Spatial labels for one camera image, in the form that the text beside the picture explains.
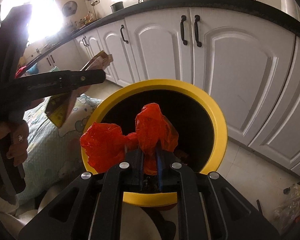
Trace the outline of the left hand on gripper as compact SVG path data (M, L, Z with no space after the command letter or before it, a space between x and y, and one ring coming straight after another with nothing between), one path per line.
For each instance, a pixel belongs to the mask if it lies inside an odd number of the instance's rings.
M14 166L22 164L27 159L29 127L25 120L20 124L0 122L0 139L10 136L11 146L6 154L14 160Z

